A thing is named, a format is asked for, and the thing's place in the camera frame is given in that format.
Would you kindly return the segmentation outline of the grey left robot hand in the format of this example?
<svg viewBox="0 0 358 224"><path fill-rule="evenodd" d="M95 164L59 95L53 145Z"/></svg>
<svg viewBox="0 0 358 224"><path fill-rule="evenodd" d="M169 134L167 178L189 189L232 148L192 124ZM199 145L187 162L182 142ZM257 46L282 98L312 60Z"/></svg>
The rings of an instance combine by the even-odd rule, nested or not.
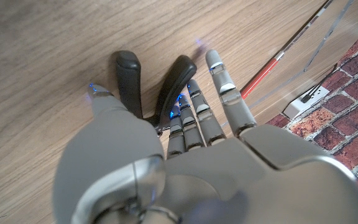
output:
<svg viewBox="0 0 358 224"><path fill-rule="evenodd" d="M165 157L155 128L89 86L93 120L67 144L57 223L358 223L353 173L318 146L259 126L215 50L206 53L227 138L194 80L175 95Z"/></svg>

